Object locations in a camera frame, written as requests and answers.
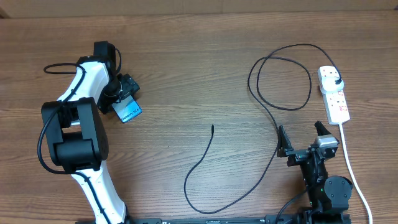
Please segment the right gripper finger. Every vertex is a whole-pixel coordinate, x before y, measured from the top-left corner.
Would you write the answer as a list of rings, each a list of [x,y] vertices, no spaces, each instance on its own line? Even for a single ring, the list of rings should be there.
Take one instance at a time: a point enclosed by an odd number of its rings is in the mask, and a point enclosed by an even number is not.
[[[331,132],[329,132],[329,130],[327,130],[327,128],[322,124],[321,121],[317,121],[314,124],[316,130],[317,130],[317,135],[318,136],[326,136],[326,135],[330,135]]]
[[[292,143],[290,142],[290,139],[285,132],[284,126],[280,125],[278,128],[278,135],[279,135],[279,151],[293,151],[294,148],[292,146]]]

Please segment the Samsung Galaxy smartphone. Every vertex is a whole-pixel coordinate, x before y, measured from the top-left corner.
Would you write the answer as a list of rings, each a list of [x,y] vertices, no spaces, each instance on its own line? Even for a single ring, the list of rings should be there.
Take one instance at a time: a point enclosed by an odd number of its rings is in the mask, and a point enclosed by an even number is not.
[[[120,103],[113,103],[112,107],[122,123],[127,123],[142,113],[141,107],[132,96],[128,96]]]

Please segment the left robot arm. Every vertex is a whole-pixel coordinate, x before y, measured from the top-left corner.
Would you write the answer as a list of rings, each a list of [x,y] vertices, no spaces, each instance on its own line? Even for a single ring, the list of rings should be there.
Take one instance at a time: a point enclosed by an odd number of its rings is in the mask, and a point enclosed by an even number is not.
[[[100,116],[113,111],[126,123],[141,114],[134,98],[140,87],[121,74],[121,53],[108,41],[95,42],[93,54],[80,57],[73,67],[74,79],[65,93],[42,105],[39,162],[50,173],[78,182],[94,223],[132,223],[108,171],[109,143]]]

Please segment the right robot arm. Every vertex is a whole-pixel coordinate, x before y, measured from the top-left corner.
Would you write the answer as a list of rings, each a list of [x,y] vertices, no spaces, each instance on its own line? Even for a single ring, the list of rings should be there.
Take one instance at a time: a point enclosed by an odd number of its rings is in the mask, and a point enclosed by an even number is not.
[[[317,121],[314,124],[317,137],[306,149],[296,150],[283,126],[279,126],[278,157],[286,157],[289,167],[299,166],[305,182],[305,190],[287,202],[278,212],[276,223],[350,223],[349,209],[353,184],[346,177],[329,176],[325,161],[335,157],[339,140]],[[301,207],[297,213],[284,216],[282,213],[292,202],[307,194],[310,206]]]

